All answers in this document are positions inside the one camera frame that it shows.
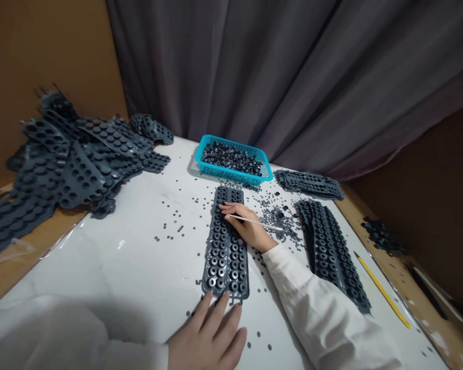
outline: white shirt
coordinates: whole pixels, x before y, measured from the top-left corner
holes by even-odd
[[[324,369],[399,369],[389,335],[283,246],[262,255],[310,360]],[[166,344],[123,343],[85,306],[41,296],[0,307],[0,369],[164,369]]]

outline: gray curtain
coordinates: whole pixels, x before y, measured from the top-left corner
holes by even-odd
[[[338,179],[463,107],[463,0],[107,0],[130,114]]]

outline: white table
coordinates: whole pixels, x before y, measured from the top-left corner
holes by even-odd
[[[200,300],[201,286],[195,281],[202,277],[210,208],[220,185],[219,179],[201,175],[192,168],[197,146],[195,142],[175,138],[173,145],[156,148],[171,158],[163,173],[144,172],[124,185],[116,197],[114,214],[103,220],[82,220],[0,304],[40,294],[60,294],[84,302],[105,322],[114,338],[167,341]],[[280,167],[272,166],[273,171],[277,169]],[[261,188],[261,193],[243,190],[244,199],[249,198],[246,205],[259,216],[257,199],[265,192],[280,192],[275,197],[278,205],[290,206],[308,198],[285,192],[275,180],[263,183]],[[321,203],[337,219],[348,248],[365,260],[389,295],[396,298],[335,203]],[[308,264],[304,249],[292,247],[292,251]],[[253,256],[256,255],[249,247],[251,294],[243,302],[240,322],[240,326],[248,328],[247,342],[251,348],[245,347],[238,368],[312,368],[287,322],[267,269]],[[411,329],[402,324],[359,262],[352,259],[372,305],[374,320],[391,334],[407,367],[446,369],[436,351],[429,349],[432,344],[417,331],[405,307],[398,300],[396,304],[411,323]]]

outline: pencil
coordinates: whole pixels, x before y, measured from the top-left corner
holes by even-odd
[[[381,286],[381,284],[379,283],[379,281],[376,279],[376,277],[374,276],[374,274],[372,273],[372,271],[369,270],[369,268],[367,267],[367,265],[365,264],[364,260],[357,254],[357,252],[353,251],[355,253],[355,256],[357,257],[357,260],[360,261],[360,263],[362,264],[362,266],[364,267],[365,271],[367,271],[367,273],[369,274],[370,278],[372,279],[372,281],[374,282],[374,284],[378,287],[378,289],[381,291],[382,295],[384,296],[384,298],[386,298],[387,302],[389,303],[389,305],[391,306],[391,308],[393,309],[393,311],[395,312],[396,316],[398,316],[398,318],[403,322],[403,324],[405,324],[405,326],[410,329],[410,323],[405,319],[405,316],[403,316],[403,314],[400,312],[400,310],[396,307],[396,305],[393,303],[392,299],[387,295],[386,291],[384,290],[384,288]]]

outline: brown wall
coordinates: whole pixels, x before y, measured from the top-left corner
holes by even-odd
[[[39,85],[55,82],[80,115],[127,116],[108,13],[101,0],[0,0],[0,186],[5,160],[38,115]]]
[[[463,304],[463,109],[352,186]]]

